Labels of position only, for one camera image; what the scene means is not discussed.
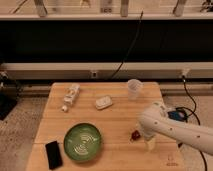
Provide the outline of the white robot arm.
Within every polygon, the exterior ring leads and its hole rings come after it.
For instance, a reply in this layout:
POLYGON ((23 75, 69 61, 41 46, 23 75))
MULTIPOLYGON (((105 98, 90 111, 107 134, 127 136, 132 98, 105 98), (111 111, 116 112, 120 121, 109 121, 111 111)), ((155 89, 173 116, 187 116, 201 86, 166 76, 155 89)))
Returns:
POLYGON ((145 108, 139 114, 138 124, 147 141, 159 133, 213 156, 213 128, 170 119, 162 102, 145 108))

